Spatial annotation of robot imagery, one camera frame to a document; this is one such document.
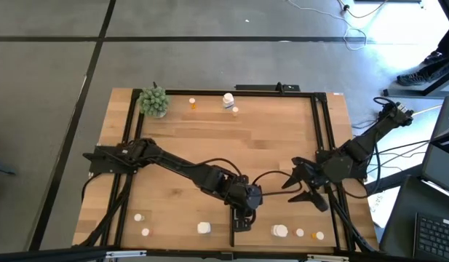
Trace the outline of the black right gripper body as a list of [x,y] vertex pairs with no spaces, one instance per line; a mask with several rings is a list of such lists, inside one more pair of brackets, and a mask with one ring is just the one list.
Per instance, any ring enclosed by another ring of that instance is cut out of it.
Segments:
[[[295,165],[293,170],[298,171],[308,191],[317,192],[320,187],[329,183],[340,183],[343,179],[350,177],[351,158],[349,156],[334,156],[321,164],[312,163],[297,156],[292,158],[292,162]],[[328,210],[328,204],[321,194],[318,195],[316,202],[311,203],[321,212]]]

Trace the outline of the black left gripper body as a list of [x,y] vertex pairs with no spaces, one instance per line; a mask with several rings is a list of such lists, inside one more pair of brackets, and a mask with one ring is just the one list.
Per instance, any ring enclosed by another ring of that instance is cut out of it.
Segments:
[[261,187],[248,183],[247,178],[232,178],[224,193],[224,203],[231,208],[231,231],[250,231],[256,210],[263,204]]

